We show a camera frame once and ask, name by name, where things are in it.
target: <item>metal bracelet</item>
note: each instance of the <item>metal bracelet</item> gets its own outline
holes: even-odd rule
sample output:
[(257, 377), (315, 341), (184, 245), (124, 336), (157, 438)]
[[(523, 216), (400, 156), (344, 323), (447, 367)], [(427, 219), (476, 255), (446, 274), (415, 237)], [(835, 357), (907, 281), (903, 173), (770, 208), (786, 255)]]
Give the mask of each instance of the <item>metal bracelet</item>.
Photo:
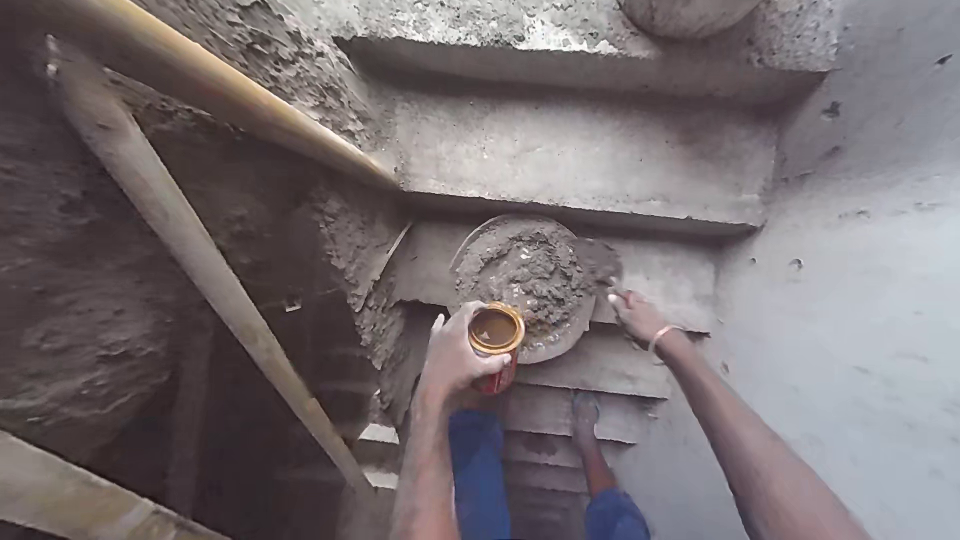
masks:
[(650, 348), (648, 349), (648, 351), (650, 351), (651, 353), (653, 353), (653, 354), (655, 355), (655, 354), (657, 353), (657, 342), (660, 341), (660, 339), (661, 339), (662, 337), (664, 337), (664, 336), (666, 335), (666, 333), (669, 332), (669, 331), (671, 331), (671, 330), (680, 330), (680, 331), (681, 331), (681, 330), (683, 330), (683, 329), (680, 328), (680, 327), (678, 327), (678, 326), (675, 326), (675, 325), (667, 325), (667, 326), (663, 327), (662, 329), (660, 329), (660, 331), (658, 331), (657, 333), (655, 333), (655, 334), (654, 334), (654, 338), (650, 340)]

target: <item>white wall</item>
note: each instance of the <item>white wall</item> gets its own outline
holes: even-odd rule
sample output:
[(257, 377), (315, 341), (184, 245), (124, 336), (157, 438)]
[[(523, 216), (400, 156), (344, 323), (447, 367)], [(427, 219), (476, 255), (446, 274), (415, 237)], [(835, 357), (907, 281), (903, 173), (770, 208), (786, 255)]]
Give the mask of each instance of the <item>white wall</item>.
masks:
[(768, 225), (721, 265), (711, 360), (875, 538), (960, 538), (960, 5), (844, 19)]

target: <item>paint can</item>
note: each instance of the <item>paint can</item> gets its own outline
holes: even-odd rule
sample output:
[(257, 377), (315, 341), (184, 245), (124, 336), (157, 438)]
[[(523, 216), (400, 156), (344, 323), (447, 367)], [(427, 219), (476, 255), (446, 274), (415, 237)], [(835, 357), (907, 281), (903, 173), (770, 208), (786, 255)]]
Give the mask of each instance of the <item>paint can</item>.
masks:
[(516, 355), (524, 335), (523, 317), (515, 307), (491, 302), (473, 314), (467, 332), (473, 351), (479, 356), (510, 355), (510, 363), (502, 371), (475, 380), (474, 389), (493, 395), (510, 386), (516, 376)]

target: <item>person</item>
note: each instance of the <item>person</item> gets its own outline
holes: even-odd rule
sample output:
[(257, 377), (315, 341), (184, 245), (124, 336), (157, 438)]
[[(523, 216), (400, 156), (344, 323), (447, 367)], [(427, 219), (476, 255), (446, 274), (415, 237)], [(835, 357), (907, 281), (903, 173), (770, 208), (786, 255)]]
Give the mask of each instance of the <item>person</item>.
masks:
[[(684, 332), (633, 291), (608, 297), (625, 330), (670, 368), (700, 422), (752, 540), (868, 540), (866, 531), (816, 473), (709, 368)], [(480, 302), (465, 305), (431, 331), (410, 438), (400, 470), (393, 540), (511, 538), (500, 451), (503, 431), (489, 411), (454, 410), (470, 383), (510, 358), (478, 356), (468, 323)], [(602, 411), (589, 394), (573, 400), (573, 441), (591, 496), (590, 540), (646, 540), (646, 521), (619, 490), (594, 435)]]

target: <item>wooden pole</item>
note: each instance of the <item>wooden pole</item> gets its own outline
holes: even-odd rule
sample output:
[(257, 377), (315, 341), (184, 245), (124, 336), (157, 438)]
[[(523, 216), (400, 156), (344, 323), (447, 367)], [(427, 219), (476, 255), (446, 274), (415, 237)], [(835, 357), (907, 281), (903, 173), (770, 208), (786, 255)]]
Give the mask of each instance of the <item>wooden pole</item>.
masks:
[(130, 0), (8, 0), (43, 29), (157, 91), (361, 181), (392, 171)]
[(206, 420), (206, 394), (213, 353), (212, 317), (199, 317), (187, 324), (190, 338), (178, 351), (180, 365), (177, 399), (171, 414), (170, 462), (167, 464), (166, 494), (163, 502), (185, 518), (193, 518), (200, 475), (201, 444)]
[(0, 431), (0, 520), (83, 540), (227, 540)]
[(110, 91), (103, 68), (66, 43), (61, 42), (60, 48), (58, 77), (67, 118), (276, 391), (326, 450), (347, 484), (361, 496), (372, 498), (373, 488), (360, 465), (294, 370), (150, 141)]

